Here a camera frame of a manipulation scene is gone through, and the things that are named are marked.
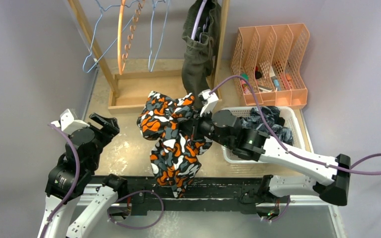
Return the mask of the orange camouflage shorts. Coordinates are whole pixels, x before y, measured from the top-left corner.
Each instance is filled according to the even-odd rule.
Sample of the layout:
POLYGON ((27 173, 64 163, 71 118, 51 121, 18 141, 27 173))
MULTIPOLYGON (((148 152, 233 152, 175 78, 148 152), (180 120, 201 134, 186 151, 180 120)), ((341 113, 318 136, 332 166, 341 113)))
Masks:
POLYGON ((151 91, 136 122, 142 137, 156 142, 149 158, 157 183, 169 187, 175 198, 183 197, 202 166, 198 156, 213 144, 206 136, 191 137, 180 129, 194 115, 194 101, 192 93, 173 99, 151 91))

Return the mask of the olive green shorts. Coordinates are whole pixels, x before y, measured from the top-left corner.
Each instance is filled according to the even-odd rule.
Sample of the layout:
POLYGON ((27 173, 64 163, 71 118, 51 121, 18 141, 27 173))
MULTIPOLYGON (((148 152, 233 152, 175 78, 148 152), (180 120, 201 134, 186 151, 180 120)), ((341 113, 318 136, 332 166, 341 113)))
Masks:
POLYGON ((183 26, 182 39, 186 43, 184 63, 182 67, 182 82, 187 94, 195 97, 194 107, 200 109, 202 102, 198 94, 209 89, 206 78, 213 71, 213 57, 217 57, 220 38, 221 5, 216 0, 208 0, 201 14, 195 38, 191 38, 201 0, 189 8, 183 26))

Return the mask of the orange plastic hanger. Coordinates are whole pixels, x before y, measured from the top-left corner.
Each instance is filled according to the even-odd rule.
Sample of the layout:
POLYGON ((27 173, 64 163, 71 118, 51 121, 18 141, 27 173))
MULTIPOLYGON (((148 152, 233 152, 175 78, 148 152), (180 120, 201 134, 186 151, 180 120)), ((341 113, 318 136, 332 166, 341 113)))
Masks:
POLYGON ((117 54, 118 54, 118 69, 119 74, 122 75, 126 66, 126 60, 129 56, 132 40, 136 30, 136 25, 139 21, 142 9, 145 6, 146 0, 133 0, 127 5, 126 0, 121 1, 119 19, 118 19, 118 34, 117 34, 117 54), (124 21, 124 11, 126 8, 131 7, 137 3, 137 8, 132 15, 130 21, 124 21))

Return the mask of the dark leaf-print shorts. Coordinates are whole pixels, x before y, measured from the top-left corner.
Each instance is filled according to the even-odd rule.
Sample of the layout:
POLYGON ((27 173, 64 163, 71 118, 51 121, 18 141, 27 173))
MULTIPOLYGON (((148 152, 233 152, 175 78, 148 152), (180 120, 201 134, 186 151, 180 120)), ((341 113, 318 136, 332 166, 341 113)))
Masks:
MULTIPOLYGON (((285 119, 280 116, 281 110, 275 106, 266 106, 261 107, 261 111, 267 124, 277 135, 279 140, 285 144, 293 145, 293 132, 290 128, 284 126, 285 119)), ((268 135, 272 135, 263 123, 257 107, 251 108, 248 116, 239 117, 239 119, 243 127, 256 129, 258 131, 265 132, 268 135)))

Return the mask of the purple plastic hanger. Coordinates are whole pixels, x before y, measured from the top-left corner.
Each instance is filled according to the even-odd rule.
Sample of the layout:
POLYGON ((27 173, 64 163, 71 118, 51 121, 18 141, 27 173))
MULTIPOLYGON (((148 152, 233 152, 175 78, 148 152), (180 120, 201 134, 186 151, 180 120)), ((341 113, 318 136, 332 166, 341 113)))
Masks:
POLYGON ((201 4, 199 6, 199 9, 198 9, 195 21, 193 23, 192 32, 191 32, 191 35, 190 35, 190 38, 192 40, 195 39, 197 28, 198 28, 198 25, 199 25, 199 22, 200 22, 200 19, 201 19, 201 16, 202 16, 202 13, 203 13, 203 10, 205 8, 206 3, 207 3, 207 0, 202 0, 201 4))

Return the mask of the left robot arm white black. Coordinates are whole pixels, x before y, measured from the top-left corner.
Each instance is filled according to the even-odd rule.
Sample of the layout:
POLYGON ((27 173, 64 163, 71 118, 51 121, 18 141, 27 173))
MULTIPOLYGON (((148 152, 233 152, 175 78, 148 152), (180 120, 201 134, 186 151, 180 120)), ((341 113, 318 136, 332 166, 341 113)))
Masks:
POLYGON ((104 177, 93 200, 72 220, 86 186, 99 167, 104 147, 120 133, 116 118, 96 113, 89 118, 101 128, 80 120, 70 109, 66 109, 59 120, 50 123, 66 144, 65 152, 48 174, 45 211, 38 233, 40 238, 87 238, 113 203, 127 199, 127 180, 110 174, 104 177))

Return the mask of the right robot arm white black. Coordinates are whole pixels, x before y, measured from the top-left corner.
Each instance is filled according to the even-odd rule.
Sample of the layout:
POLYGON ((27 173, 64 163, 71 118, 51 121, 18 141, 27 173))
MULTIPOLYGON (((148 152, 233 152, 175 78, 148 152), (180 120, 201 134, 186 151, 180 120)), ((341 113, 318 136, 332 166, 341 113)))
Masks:
POLYGON ((180 123, 179 128, 191 139, 212 140, 242 160, 277 164, 301 173, 293 177, 263 176, 258 189, 263 201, 289 195, 312 195, 332 205, 348 203, 350 174, 347 169, 351 159, 346 155, 324 156, 284 145, 265 132, 243 127, 229 110, 211 116, 194 116, 180 123))

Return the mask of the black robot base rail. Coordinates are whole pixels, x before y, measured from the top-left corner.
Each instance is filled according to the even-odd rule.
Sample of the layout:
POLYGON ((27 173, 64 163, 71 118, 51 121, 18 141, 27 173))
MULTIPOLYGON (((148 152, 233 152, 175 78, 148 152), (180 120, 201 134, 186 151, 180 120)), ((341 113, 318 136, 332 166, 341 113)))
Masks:
POLYGON ((245 215, 277 216, 278 205, 290 197, 278 198, 266 192, 262 178, 196 178, 183 197, 175 198, 169 187, 159 186, 152 177, 126 176, 127 183, 115 195, 113 207, 130 204, 132 215, 149 211, 240 212, 245 215))

